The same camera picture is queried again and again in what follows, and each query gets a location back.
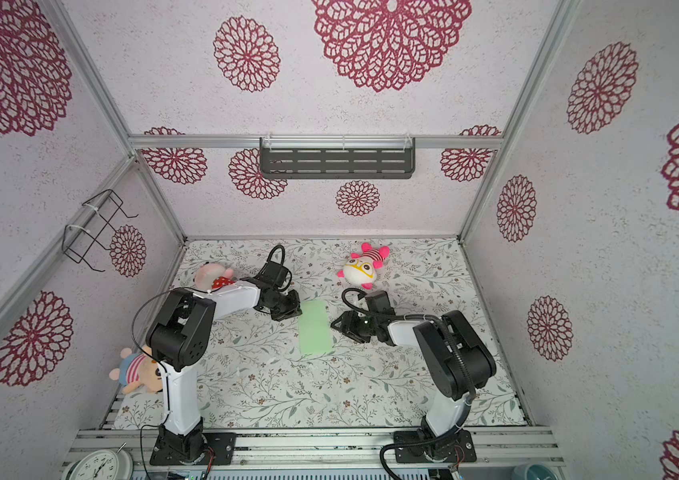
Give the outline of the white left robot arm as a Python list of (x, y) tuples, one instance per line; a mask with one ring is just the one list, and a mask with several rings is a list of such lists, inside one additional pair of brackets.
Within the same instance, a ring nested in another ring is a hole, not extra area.
[(254, 279), (211, 292), (191, 288), (167, 292), (145, 338), (161, 369), (167, 431), (187, 436), (201, 424), (195, 364), (207, 350), (214, 322), (249, 309), (265, 312), (277, 322), (301, 316), (296, 291), (280, 291)]

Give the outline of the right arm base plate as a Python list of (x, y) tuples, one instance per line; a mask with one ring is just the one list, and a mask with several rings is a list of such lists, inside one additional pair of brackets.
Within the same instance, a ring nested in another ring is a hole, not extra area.
[(397, 447), (395, 460), (401, 464), (415, 463), (475, 463), (477, 452), (473, 438), (467, 430), (439, 442), (415, 447)]

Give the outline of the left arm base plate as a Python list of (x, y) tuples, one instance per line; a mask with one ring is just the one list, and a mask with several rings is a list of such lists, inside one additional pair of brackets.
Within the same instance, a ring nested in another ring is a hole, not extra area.
[(151, 466), (230, 465), (235, 450), (235, 433), (199, 433), (176, 435), (159, 429), (149, 464)]

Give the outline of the light green paper sheet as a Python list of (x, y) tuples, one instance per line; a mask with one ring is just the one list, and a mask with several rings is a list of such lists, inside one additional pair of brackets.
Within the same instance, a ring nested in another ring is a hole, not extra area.
[(302, 356), (324, 355), (332, 351), (333, 340), (324, 300), (309, 300), (301, 304), (297, 330)]

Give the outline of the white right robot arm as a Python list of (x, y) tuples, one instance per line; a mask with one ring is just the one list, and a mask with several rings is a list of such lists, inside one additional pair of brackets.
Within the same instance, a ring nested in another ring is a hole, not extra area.
[(360, 344), (377, 338), (388, 346), (411, 346), (421, 352), (437, 388), (423, 423), (433, 438), (465, 424), (477, 393), (497, 374), (495, 358), (459, 310), (441, 316), (349, 310), (330, 328)]

